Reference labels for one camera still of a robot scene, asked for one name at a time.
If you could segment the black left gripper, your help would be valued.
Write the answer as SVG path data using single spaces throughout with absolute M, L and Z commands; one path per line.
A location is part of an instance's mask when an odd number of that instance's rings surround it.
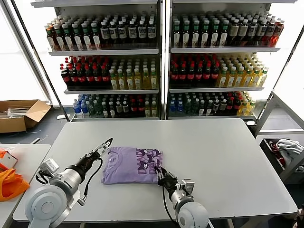
M 109 138 L 105 142 L 101 143 L 97 147 L 95 147 L 92 152 L 85 154 L 82 158 L 79 160 L 79 167 L 81 169 L 91 169 L 93 163 L 97 160 L 101 160 L 101 155 L 108 152 L 111 144 L 112 144 L 113 138 Z

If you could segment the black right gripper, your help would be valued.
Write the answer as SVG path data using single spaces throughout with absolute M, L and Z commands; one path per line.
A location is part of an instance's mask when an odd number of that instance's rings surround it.
M 157 174 L 157 184 L 163 186 L 168 193 L 173 193 L 177 190 L 178 178 L 171 172 L 163 168 L 163 172 L 160 169 L 155 169 Z

